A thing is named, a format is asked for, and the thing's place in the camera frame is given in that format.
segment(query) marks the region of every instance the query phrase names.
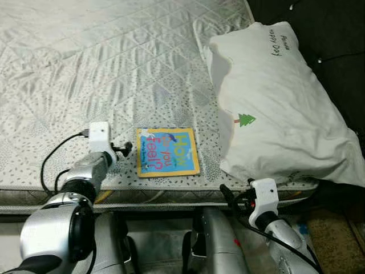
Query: blue book cover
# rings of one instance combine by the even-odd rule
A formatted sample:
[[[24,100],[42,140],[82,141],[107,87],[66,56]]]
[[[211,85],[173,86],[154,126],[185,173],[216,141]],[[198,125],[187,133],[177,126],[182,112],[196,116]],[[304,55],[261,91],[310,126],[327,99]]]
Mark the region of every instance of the blue book cover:
[[[200,173],[192,128],[138,128],[139,177],[195,175]]]

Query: pillowcase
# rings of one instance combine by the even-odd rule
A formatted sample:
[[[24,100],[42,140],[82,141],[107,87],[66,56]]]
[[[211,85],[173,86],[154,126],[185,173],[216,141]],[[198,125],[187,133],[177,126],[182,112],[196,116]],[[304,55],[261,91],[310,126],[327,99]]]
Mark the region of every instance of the pillowcase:
[[[365,187],[356,134],[308,67],[287,22],[212,37],[221,169],[238,179],[307,178]]]

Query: quilted mattress cover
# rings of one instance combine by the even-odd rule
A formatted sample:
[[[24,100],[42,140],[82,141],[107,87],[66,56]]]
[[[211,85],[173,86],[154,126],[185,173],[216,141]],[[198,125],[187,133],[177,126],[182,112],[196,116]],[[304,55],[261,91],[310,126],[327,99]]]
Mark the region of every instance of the quilted mattress cover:
[[[139,179],[134,148],[102,184],[123,193],[115,202],[159,191],[168,197],[162,201],[219,201],[221,183],[248,188],[248,178],[219,169],[218,105],[197,38],[252,22],[240,0],[0,0],[0,204],[39,200],[42,160],[105,120],[116,146],[134,143],[138,127],[192,127],[201,167],[197,176]],[[66,143],[47,163],[47,186],[87,151],[87,139]]]

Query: yellow book border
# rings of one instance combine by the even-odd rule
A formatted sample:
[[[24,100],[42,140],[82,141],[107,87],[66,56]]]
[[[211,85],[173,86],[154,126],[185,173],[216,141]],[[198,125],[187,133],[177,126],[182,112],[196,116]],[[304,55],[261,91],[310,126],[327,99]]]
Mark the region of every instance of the yellow book border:
[[[190,143],[192,146],[192,159],[194,162],[194,170],[186,171],[173,171],[173,172],[149,172],[142,174],[142,163],[141,163],[141,138],[140,133],[142,129],[148,129],[149,133],[182,133],[187,132],[190,137]],[[150,177],[166,177],[166,176],[183,176],[183,175],[195,175],[200,173],[198,153],[196,150],[194,131],[192,128],[137,128],[137,173],[138,177],[150,178]]]

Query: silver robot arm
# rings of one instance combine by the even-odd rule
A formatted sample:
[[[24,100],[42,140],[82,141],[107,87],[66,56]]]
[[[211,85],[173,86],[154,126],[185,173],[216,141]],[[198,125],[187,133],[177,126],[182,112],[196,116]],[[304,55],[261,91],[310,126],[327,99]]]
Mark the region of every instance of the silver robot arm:
[[[255,189],[256,199],[255,209],[249,217],[250,225],[272,234],[272,236],[293,247],[315,263],[314,258],[307,249],[304,237],[277,216],[279,198],[275,181],[273,179],[256,180],[252,182],[252,186]],[[318,273],[310,264],[282,245],[269,240],[268,246],[280,273]]]
[[[92,205],[108,169],[117,161],[107,122],[91,123],[90,153],[68,172],[58,194],[25,222],[22,264],[7,274],[66,274],[94,247]]]

